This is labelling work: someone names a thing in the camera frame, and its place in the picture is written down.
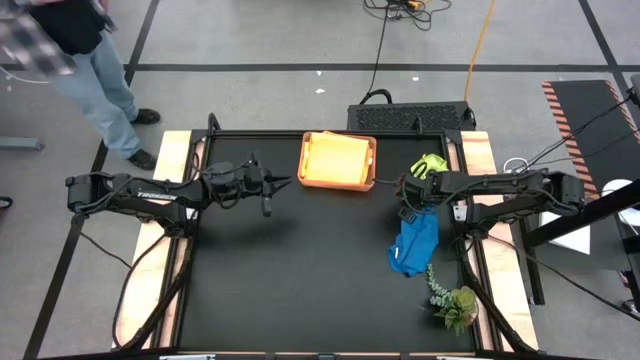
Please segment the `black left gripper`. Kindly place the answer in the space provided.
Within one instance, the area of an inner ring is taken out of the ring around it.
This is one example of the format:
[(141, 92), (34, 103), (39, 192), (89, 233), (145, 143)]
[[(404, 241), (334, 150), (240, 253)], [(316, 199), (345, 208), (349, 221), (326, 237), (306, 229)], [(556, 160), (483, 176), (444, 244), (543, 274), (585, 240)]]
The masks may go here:
[(261, 197), (264, 217), (272, 215), (272, 197), (292, 182), (290, 176), (274, 176), (263, 166), (258, 151), (252, 151), (241, 170), (239, 198)]

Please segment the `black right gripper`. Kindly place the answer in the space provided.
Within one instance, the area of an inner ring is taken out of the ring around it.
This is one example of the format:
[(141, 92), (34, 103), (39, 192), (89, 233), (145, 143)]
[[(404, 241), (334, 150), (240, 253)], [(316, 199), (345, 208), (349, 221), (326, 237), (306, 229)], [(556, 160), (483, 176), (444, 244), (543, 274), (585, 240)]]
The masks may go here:
[[(410, 173), (400, 176), (399, 180), (373, 179), (373, 182), (384, 185), (397, 185), (397, 196), (409, 208), (424, 210), (428, 206), (436, 206), (441, 203), (441, 195), (436, 192), (434, 172), (429, 172), (424, 179), (415, 177)], [(416, 220), (416, 214), (407, 207), (400, 207), (399, 218), (407, 224)]]

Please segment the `green microfiber towel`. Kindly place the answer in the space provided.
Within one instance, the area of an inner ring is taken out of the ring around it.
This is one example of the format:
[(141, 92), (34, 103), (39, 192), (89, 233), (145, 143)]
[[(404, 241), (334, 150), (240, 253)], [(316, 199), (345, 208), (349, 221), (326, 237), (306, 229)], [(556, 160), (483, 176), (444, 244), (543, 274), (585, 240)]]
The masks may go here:
[(410, 167), (413, 177), (425, 180), (431, 172), (448, 171), (445, 159), (436, 154), (423, 154), (421, 158)]

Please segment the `blue microfiber towel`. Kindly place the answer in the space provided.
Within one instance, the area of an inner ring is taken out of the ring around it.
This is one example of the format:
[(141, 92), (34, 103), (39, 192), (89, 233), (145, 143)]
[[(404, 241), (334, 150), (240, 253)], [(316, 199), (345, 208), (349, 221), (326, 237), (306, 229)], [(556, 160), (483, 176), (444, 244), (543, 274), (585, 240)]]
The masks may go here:
[(401, 220), (395, 243), (387, 250), (390, 268), (406, 277), (425, 273), (438, 244), (439, 223), (435, 213), (416, 214), (412, 224)]

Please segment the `orange microfiber towel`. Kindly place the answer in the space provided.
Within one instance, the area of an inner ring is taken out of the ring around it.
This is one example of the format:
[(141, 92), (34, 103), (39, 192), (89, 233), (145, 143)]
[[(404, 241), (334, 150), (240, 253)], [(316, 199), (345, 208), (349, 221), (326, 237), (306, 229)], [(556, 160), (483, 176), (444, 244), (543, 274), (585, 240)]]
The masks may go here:
[(304, 179), (363, 184), (369, 166), (369, 141), (329, 132), (311, 133), (311, 153)]

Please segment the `tan cardboard box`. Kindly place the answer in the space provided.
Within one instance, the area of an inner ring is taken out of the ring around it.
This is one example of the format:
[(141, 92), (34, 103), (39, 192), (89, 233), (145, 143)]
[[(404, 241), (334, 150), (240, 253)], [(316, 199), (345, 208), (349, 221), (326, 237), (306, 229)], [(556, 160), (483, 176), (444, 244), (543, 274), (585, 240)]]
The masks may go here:
[(377, 152), (377, 140), (371, 136), (356, 136), (356, 135), (345, 135), (354, 138), (360, 138), (369, 141), (369, 166), (366, 171), (366, 180), (363, 184), (340, 184), (340, 183), (328, 183), (321, 181), (310, 181), (307, 179), (300, 178), (300, 168), (302, 161), (302, 152), (304, 148), (304, 143), (309, 141), (310, 134), (314, 132), (305, 132), (302, 136), (302, 144), (300, 149), (300, 159), (297, 170), (297, 177), (300, 183), (307, 187), (317, 187), (317, 188), (329, 188), (329, 189), (340, 189), (340, 190), (349, 190), (349, 191), (359, 191), (359, 192), (367, 192), (373, 187), (373, 179), (376, 177), (376, 152)]

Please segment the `black computer case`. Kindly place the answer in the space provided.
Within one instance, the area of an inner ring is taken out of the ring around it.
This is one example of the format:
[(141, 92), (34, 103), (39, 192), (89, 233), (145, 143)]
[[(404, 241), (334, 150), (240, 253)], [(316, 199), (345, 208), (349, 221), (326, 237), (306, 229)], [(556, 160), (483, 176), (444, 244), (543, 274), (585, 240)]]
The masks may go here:
[(347, 129), (361, 131), (474, 131), (476, 126), (464, 101), (351, 105), (347, 117)]

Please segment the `artificial green plant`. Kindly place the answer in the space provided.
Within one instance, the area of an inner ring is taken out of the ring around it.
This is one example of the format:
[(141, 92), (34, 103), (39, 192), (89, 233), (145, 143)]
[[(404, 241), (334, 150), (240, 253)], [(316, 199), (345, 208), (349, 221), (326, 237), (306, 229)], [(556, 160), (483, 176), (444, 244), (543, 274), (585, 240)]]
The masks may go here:
[(429, 304), (437, 308), (434, 316), (442, 318), (445, 328), (459, 336), (477, 317), (476, 293), (468, 286), (452, 290), (444, 288), (437, 282), (432, 264), (427, 265), (426, 283), (431, 291)]

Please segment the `white paper sheet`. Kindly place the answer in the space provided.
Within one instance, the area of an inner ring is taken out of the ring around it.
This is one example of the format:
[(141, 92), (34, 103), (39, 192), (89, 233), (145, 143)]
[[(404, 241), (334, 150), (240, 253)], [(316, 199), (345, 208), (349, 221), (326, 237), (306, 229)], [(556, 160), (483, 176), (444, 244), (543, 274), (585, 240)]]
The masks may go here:
[[(556, 219), (559, 215), (551, 212), (543, 212), (539, 215), (539, 225), (544, 226)], [(591, 253), (591, 229), (590, 226), (584, 226), (574, 230), (568, 234), (551, 240), (551, 243), (569, 250), (573, 250), (584, 255)]]

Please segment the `black metal beam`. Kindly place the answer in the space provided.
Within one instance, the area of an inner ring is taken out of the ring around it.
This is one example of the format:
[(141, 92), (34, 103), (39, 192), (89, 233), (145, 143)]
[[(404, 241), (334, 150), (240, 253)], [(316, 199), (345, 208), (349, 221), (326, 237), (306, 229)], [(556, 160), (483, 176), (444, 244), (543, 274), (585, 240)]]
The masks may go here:
[(586, 205), (582, 212), (561, 217), (524, 235), (525, 245), (537, 247), (582, 227), (640, 204), (640, 183), (629, 186)]

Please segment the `person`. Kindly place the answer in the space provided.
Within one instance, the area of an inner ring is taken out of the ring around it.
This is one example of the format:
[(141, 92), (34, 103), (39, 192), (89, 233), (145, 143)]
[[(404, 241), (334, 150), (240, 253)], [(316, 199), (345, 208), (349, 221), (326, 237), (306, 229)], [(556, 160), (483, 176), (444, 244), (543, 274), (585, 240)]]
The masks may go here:
[(110, 34), (106, 0), (0, 0), (0, 46), (74, 103), (104, 145), (142, 170), (156, 157), (134, 127), (161, 115), (139, 108)]

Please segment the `black mat with striped edges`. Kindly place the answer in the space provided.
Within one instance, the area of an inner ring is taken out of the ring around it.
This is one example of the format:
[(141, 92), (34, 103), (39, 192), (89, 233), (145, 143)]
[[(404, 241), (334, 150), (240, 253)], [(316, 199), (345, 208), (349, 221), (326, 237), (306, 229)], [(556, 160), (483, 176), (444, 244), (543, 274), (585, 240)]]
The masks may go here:
[(539, 166), (570, 163), (589, 201), (616, 179), (640, 178), (640, 128), (607, 80), (544, 82), (542, 89), (567, 155)]

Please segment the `white round object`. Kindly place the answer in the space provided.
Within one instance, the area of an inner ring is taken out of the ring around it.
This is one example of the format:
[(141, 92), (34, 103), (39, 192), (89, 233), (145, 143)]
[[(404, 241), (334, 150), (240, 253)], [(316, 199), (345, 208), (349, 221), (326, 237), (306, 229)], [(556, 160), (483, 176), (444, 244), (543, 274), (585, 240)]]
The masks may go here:
[[(604, 185), (601, 195), (607, 196), (631, 183), (632, 181), (627, 179), (611, 180)], [(623, 223), (632, 227), (640, 227), (640, 205), (622, 210), (618, 213), (618, 216)]]

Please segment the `gray floor bar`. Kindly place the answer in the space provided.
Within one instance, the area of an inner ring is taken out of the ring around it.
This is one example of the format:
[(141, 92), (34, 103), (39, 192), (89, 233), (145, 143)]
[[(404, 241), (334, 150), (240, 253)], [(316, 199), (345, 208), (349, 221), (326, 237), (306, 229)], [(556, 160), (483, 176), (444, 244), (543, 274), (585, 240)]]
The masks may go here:
[(0, 137), (0, 150), (33, 150), (41, 151), (44, 144), (37, 138)]

